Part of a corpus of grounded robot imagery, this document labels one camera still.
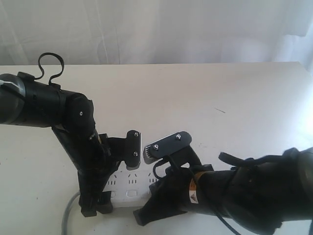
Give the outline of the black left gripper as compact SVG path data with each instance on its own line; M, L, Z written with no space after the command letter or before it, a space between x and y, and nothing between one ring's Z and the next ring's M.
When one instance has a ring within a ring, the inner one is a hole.
M103 191L109 177L127 159L127 139L92 136L87 143L86 156L78 167L79 205L84 217L97 216L98 212L112 213L111 191Z

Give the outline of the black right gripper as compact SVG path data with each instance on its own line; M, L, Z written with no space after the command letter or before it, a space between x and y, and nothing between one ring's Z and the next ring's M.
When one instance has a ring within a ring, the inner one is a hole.
M163 157L153 167L165 163L170 166L165 176L159 177L156 183L149 186L151 198L140 209L133 211L138 225L181 215L186 212L212 213L212 203L205 186L199 186L200 177L213 170L211 164L203 165L192 147Z

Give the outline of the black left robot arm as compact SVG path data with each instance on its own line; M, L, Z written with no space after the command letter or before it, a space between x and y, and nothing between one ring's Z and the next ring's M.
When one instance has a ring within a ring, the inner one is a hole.
M104 187L125 148L124 139L97 133L93 113L93 102L81 93L9 73L0 76L1 124L52 129L77 169L85 217L112 212L111 193Z

